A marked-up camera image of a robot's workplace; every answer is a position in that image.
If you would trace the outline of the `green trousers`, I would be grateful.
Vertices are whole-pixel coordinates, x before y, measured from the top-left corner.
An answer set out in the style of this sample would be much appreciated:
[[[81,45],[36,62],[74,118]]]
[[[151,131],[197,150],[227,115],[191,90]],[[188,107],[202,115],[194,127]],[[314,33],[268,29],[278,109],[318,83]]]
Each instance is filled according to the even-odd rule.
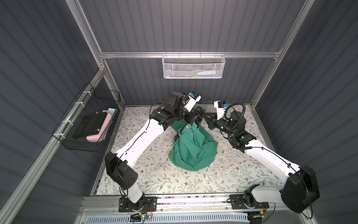
[[[217,155],[218,142],[202,126],[180,120],[175,121],[171,128],[180,132],[169,153],[169,159],[175,166],[187,171],[199,171],[211,165]]]

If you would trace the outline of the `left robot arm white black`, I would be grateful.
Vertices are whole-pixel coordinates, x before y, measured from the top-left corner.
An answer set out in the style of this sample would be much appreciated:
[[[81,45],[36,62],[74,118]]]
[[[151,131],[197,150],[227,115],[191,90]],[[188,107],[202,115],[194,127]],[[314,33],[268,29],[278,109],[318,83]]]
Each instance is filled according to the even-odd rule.
[[[194,106],[200,100],[201,96],[194,91],[187,95],[171,92],[165,103],[150,110],[144,126],[125,146],[105,155],[107,175],[120,186],[123,196],[136,206],[141,206],[145,197],[137,184],[138,173],[133,169],[138,158],[175,121],[186,119],[191,122],[196,117]]]

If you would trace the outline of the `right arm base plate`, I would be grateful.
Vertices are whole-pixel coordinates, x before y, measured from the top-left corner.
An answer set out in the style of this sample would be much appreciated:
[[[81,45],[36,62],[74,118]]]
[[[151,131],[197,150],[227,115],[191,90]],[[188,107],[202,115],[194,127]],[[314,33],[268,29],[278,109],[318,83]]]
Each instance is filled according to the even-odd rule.
[[[231,194],[227,202],[231,204],[232,209],[261,209],[267,210],[269,204],[267,202],[259,203],[250,194]]]

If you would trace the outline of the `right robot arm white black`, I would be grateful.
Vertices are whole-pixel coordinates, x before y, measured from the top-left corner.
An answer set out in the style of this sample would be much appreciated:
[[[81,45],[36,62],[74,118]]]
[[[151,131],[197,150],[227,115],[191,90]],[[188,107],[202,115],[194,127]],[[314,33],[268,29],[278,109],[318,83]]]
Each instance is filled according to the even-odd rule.
[[[202,118],[209,129],[217,128],[227,134],[230,145],[242,153],[246,153],[267,167],[282,182],[280,186],[264,186],[254,184],[244,191],[243,201],[249,209],[253,209],[260,203],[284,204],[295,213],[301,213],[305,209],[312,209],[312,204],[320,198],[320,191],[315,171],[309,166],[299,166],[282,156],[266,148],[254,135],[246,131],[246,119],[242,111],[234,110],[228,114],[228,110],[236,104],[225,104],[216,101],[215,113],[203,112]]]

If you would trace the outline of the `small green circuit board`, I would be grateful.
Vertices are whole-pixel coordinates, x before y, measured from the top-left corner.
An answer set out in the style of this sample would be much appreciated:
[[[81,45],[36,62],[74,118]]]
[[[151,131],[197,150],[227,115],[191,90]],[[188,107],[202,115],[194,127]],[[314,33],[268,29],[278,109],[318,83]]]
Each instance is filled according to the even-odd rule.
[[[144,222],[146,220],[152,219],[152,215],[144,214],[144,213],[136,213],[130,215],[130,222]]]

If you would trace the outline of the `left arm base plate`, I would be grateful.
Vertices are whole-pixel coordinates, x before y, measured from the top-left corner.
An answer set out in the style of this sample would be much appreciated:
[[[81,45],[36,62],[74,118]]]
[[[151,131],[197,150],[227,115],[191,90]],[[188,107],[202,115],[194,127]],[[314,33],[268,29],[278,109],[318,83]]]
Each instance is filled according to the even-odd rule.
[[[118,212],[152,212],[157,209],[157,197],[141,197],[137,203],[120,198]]]

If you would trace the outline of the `white tube in basket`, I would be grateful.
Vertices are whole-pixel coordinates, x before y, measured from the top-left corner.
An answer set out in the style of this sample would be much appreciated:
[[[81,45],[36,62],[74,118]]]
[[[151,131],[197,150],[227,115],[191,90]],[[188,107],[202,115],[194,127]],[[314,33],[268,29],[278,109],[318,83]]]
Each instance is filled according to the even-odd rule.
[[[197,75],[198,76],[204,76],[204,77],[215,76],[216,75],[216,70],[200,71],[200,72],[197,72]]]

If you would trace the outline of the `white ventilated front panel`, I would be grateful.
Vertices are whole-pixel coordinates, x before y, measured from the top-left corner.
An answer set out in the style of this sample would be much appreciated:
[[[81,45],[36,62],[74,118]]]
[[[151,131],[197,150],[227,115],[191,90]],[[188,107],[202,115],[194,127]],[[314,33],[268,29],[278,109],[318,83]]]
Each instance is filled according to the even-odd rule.
[[[205,213],[162,213],[154,214],[146,221],[133,221],[130,215],[89,216],[85,224],[248,224],[246,213],[205,212]]]

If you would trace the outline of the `black flat pouch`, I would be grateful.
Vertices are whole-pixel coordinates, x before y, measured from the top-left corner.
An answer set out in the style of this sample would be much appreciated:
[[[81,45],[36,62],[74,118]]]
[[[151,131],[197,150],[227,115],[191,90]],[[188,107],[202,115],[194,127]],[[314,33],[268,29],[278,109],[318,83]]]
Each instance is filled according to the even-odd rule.
[[[83,118],[79,127],[73,134],[73,138],[83,138],[91,135],[98,134],[102,125],[107,117],[107,112],[90,114]]]

